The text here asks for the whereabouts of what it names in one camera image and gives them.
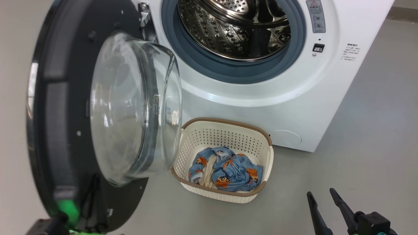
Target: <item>warning label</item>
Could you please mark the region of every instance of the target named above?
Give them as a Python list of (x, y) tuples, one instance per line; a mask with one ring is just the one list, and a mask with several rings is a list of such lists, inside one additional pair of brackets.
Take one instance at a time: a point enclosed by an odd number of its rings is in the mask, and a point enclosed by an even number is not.
[(355, 61), (358, 54), (360, 53), (360, 48), (357, 44), (347, 43), (347, 46), (342, 53), (341, 59), (348, 61)]
[(313, 33), (325, 33), (325, 17), (321, 0), (306, 1), (306, 5), (311, 15)]

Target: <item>laundry basket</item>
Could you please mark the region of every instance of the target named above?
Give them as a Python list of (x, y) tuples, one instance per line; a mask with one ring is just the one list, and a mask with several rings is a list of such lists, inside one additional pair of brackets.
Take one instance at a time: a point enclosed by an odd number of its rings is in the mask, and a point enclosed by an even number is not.
[[(196, 154), (205, 148), (219, 146), (228, 147), (236, 154), (243, 153), (252, 163), (262, 165), (261, 184), (250, 192), (227, 192), (189, 182), (189, 168)], [(196, 118), (188, 121), (181, 130), (180, 149), (171, 172), (193, 193), (226, 202), (247, 203), (264, 188), (273, 165), (273, 156), (270, 137), (260, 128), (228, 120)]]

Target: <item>basket handle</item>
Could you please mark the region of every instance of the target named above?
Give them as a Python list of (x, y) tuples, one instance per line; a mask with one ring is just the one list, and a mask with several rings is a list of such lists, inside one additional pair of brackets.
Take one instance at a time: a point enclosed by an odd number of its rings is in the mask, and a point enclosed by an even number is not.
[(265, 173), (264, 181), (268, 180), (268, 177), (270, 176), (270, 173), (271, 173), (271, 168), (273, 167), (274, 150), (273, 150), (272, 146), (270, 146), (270, 152), (268, 153), (268, 159), (269, 159), (269, 162), (267, 163), (268, 168), (267, 168), (267, 172)]

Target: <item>cartoon print fabric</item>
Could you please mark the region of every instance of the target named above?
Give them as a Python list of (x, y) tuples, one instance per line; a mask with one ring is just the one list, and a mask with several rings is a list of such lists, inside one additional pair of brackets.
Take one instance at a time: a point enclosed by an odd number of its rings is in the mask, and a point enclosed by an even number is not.
[(212, 181), (220, 190), (250, 191), (261, 183), (263, 167), (254, 165), (244, 154), (237, 154), (226, 147), (206, 148), (199, 152), (192, 167), (189, 169), (190, 182), (199, 183), (201, 179), (204, 162), (212, 155), (217, 155), (213, 164)]
[(197, 153), (194, 158), (193, 165), (189, 169), (189, 181), (192, 183), (199, 183), (203, 185), (203, 168), (208, 164), (210, 156), (213, 154), (217, 155), (216, 162), (227, 159), (232, 156), (232, 152), (229, 148), (226, 147), (217, 147), (217, 148), (206, 148)]

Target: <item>washing machine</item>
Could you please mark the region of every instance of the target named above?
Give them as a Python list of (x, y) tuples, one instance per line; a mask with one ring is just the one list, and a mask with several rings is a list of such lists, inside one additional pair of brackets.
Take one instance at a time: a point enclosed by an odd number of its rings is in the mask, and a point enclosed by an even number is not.
[(54, 1), (26, 103), (52, 219), (30, 234), (122, 226), (192, 118), (251, 124), (275, 145), (315, 151), (392, 2)]
[(393, 1), (142, 2), (177, 56), (184, 121), (249, 123), (313, 152)]

